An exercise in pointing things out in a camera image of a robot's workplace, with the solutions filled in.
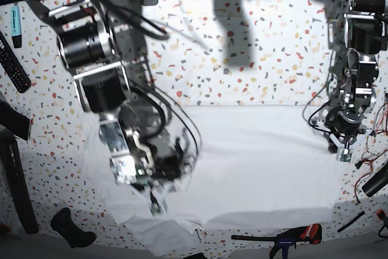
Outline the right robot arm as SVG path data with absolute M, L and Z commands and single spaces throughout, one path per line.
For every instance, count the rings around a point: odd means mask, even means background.
M 171 99 L 129 78 L 110 20 L 123 23 L 156 40 L 169 34 L 149 20 L 110 0 L 24 0 L 57 35 L 59 56 L 72 75 L 76 96 L 86 112 L 99 116 L 99 138 L 110 153 L 118 184 L 155 187 L 190 175 L 198 155 L 189 128 L 175 139 L 168 157 L 158 155 L 152 139 L 162 134 Z

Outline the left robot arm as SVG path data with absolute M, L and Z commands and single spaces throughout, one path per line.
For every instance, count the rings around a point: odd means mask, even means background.
M 387 0 L 345 0 L 339 21 L 333 36 L 343 41 L 331 69 L 336 87 L 324 125 L 329 130 L 329 152 L 349 162 L 356 145 L 371 134 L 362 123 L 376 103 L 377 56 L 387 50 Z

